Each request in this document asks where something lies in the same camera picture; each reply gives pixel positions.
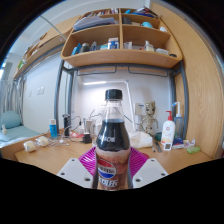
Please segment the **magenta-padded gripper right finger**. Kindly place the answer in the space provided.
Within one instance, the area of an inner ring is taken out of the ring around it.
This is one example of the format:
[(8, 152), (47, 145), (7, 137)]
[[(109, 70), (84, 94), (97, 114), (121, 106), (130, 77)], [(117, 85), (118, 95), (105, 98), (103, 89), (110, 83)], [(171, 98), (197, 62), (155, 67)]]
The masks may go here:
[(128, 168), (128, 188), (135, 189), (166, 177), (168, 173), (155, 158), (147, 158), (131, 148)]

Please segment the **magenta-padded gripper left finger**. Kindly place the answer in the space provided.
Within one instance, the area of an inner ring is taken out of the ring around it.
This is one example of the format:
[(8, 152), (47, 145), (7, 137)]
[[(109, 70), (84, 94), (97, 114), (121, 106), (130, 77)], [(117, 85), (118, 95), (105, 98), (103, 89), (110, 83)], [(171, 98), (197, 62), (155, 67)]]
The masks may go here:
[(58, 176), (84, 188), (98, 187), (95, 148), (92, 147), (79, 158), (70, 158)]

